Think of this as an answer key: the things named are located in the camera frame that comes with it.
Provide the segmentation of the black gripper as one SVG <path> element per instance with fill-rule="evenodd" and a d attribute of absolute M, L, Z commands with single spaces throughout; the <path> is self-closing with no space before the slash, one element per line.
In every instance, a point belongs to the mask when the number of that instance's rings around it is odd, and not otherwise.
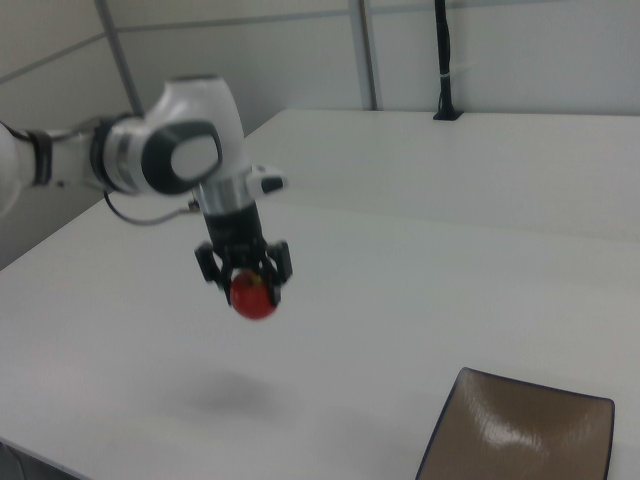
<path fill-rule="evenodd" d="M 259 269 L 272 306 L 278 306 L 284 285 L 293 275 L 289 245 L 281 240 L 266 246 L 255 203 L 232 213 L 204 215 L 210 242 L 194 251 L 204 280 L 214 283 L 231 303 L 233 269 Z"/>

